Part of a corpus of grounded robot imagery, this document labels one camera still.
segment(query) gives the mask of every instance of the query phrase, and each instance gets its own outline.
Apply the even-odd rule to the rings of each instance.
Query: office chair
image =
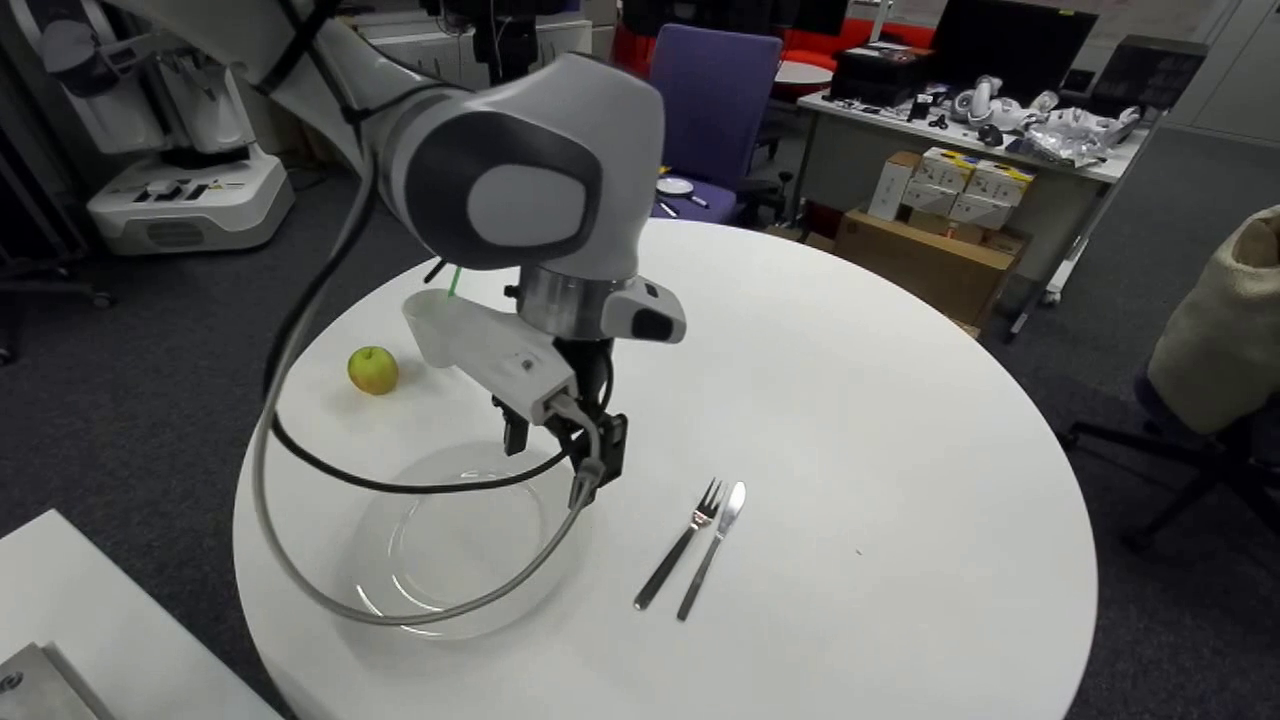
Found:
[[[697,195],[666,198],[686,218],[728,224],[746,212],[775,65],[775,37],[660,27],[648,78],[668,107],[666,165],[697,180]]]
[[[1149,547],[1211,487],[1228,487],[1280,535],[1280,465],[1262,436],[1280,429],[1280,203],[1249,216],[1203,262],[1195,286],[1168,317],[1138,383],[1164,436],[1072,425],[1070,446],[1120,443],[1191,469],[1195,474],[1138,535]]]

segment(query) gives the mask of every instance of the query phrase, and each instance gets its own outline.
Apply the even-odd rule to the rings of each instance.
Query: gray carpet floor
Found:
[[[1042,310],[1019,344],[991,344],[1051,425],[1139,425],[1129,381],[1161,319],[1211,245],[1280,195],[1278,158],[1190,137],[1143,171],[1155,191],[1116,203],[1070,305]],[[264,253],[99,260],[84,273],[117,286],[122,308],[24,300],[24,359],[0,369],[0,535],[61,508],[274,703],[236,605],[231,492],[264,350],[347,195],[347,180],[306,186]],[[378,216],[330,310],[417,260],[424,253]],[[1217,494],[1152,553],[1123,553],[1120,531],[1182,483],[1123,465],[1143,474],[1081,461],[1102,625],[1072,720],[1280,714],[1280,541]]]

